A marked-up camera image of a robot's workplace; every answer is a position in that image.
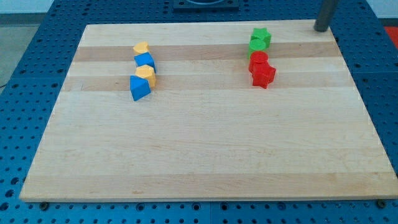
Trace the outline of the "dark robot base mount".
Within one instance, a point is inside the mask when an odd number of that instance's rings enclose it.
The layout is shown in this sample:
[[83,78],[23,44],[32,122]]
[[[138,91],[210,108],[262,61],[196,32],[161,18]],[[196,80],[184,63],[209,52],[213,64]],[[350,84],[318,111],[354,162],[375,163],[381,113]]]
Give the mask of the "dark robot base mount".
[[174,12],[239,9],[239,0],[173,0]]

